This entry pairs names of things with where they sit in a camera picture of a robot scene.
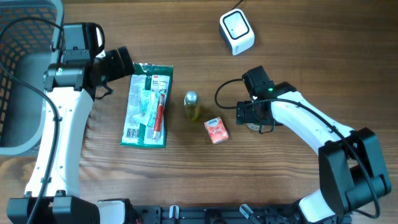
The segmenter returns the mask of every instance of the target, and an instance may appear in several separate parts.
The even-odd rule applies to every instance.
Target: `gray basket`
[[[63,24],[61,0],[0,0],[0,30],[20,17],[41,17]],[[60,31],[40,21],[21,21],[4,34],[0,60],[16,77],[44,90],[43,74],[56,63]],[[0,155],[36,156],[45,120],[45,101],[14,83],[0,68]]]

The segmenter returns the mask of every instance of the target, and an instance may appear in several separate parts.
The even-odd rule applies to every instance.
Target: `white device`
[[[233,9],[221,16],[219,29],[233,55],[244,52],[254,44],[254,32],[240,9]]]

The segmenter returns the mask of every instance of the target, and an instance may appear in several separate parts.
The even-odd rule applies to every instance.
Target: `black cable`
[[[368,172],[366,171],[366,168],[362,162],[362,160],[359,158],[358,154],[356,153],[356,151],[352,148],[352,146],[347,142],[347,140],[345,139],[345,137],[337,130],[337,128],[333,125],[331,125],[327,120],[325,120],[324,118],[322,118],[317,112],[311,110],[310,108],[306,107],[305,105],[293,101],[293,100],[286,100],[286,99],[269,99],[269,100],[259,100],[253,103],[248,103],[246,105],[244,105],[244,107],[247,106],[252,106],[255,105],[257,103],[265,103],[265,102],[273,102],[273,101],[279,101],[279,102],[285,102],[285,103],[291,103],[293,105],[299,106],[305,110],[307,110],[308,112],[310,112],[312,115],[314,115],[315,117],[317,117],[320,121],[322,121],[325,125],[328,126],[328,128],[330,128],[333,132],[335,132],[339,138],[341,138],[343,144],[349,149],[349,151],[352,153],[352,155],[354,156],[355,160],[358,162],[359,166],[361,167],[361,170],[365,176],[366,182],[368,183],[369,189],[371,191],[371,195],[372,195],[372,199],[374,202],[374,208],[376,210],[376,214],[375,215],[371,215],[368,214],[364,211],[361,210],[354,210],[354,212],[358,212],[359,214],[362,214],[368,218],[378,218],[380,216],[380,205],[379,205],[379,200],[377,199],[377,195],[376,195],[376,191],[374,190],[373,184],[371,182],[370,176],[368,174]]]
[[[51,26],[54,26],[60,30],[63,30],[62,27],[60,27],[59,25],[48,21],[46,19],[42,19],[42,18],[37,18],[37,17],[23,17],[23,18],[19,18],[19,19],[15,19],[13,21],[11,21],[10,23],[8,23],[3,30],[0,32],[0,40],[2,39],[4,33],[8,30],[8,28],[10,28],[10,26],[14,25],[17,22],[20,21],[26,21],[26,20],[34,20],[34,21],[41,21],[47,24],[50,24]],[[59,133],[59,113],[57,110],[57,106],[55,105],[55,103],[43,92],[41,92],[40,90],[36,89],[35,87],[33,87],[32,85],[18,79],[17,77],[15,77],[14,75],[12,75],[6,68],[5,66],[1,63],[0,61],[0,67],[2,68],[2,70],[4,71],[4,73],[6,73],[7,75],[9,75],[13,80],[15,80],[16,82],[20,83],[21,85],[25,86],[26,88],[34,91],[35,93],[37,93],[38,95],[40,95],[45,101],[47,101],[53,111],[54,114],[54,135],[53,135],[53,139],[52,139],[52,145],[51,145],[51,151],[50,151],[50,156],[49,156],[49,161],[47,163],[47,167],[45,168],[45,173],[44,173],[44,178],[43,178],[43,183],[42,183],[42,187],[40,188],[40,192],[39,195],[37,196],[36,202],[33,206],[32,212],[29,215],[29,219],[27,221],[28,224],[32,223],[35,217],[35,214],[37,212],[37,209],[39,208],[39,204],[40,201],[44,195],[45,189],[47,187],[48,181],[49,181],[49,177],[50,177],[50,171],[51,171],[51,167],[53,164],[53,159],[54,159],[54,155],[55,155],[55,150],[57,147],[57,143],[58,143],[58,133]]]
[[[217,91],[216,91],[216,94],[214,95],[214,100],[216,101],[216,104],[217,104],[217,106],[218,106],[219,108],[221,108],[221,109],[236,109],[236,106],[221,106],[221,105],[218,103],[218,101],[217,101],[217,95],[218,95],[218,92],[219,92],[225,85],[227,85],[227,84],[229,84],[229,83],[231,83],[231,82],[237,82],[237,81],[243,81],[243,78],[237,78],[237,79],[234,79],[234,80],[230,80],[230,81],[224,82],[220,87],[218,87],[218,89],[217,89]]]
[[[240,0],[231,10],[234,10],[238,5],[240,5],[243,2],[243,0]]]
[[[109,86],[107,86],[106,84],[103,84],[103,87],[107,90],[107,92],[104,93],[104,95],[102,95],[102,96],[96,96],[95,97],[96,100],[102,100],[105,96],[113,94],[113,90]]]
[[[273,132],[274,130],[275,130],[275,119],[271,116],[271,122],[272,122],[272,124],[271,124],[271,130],[269,130],[269,131],[266,131],[266,132],[262,132],[262,127],[264,126],[264,125],[266,125],[266,124],[264,124],[264,123],[262,123],[262,121],[263,120],[261,120],[261,119],[259,119],[255,114],[253,114],[255,117],[256,117],[256,119],[259,121],[259,134],[265,134],[265,133],[271,133],[271,132]]]

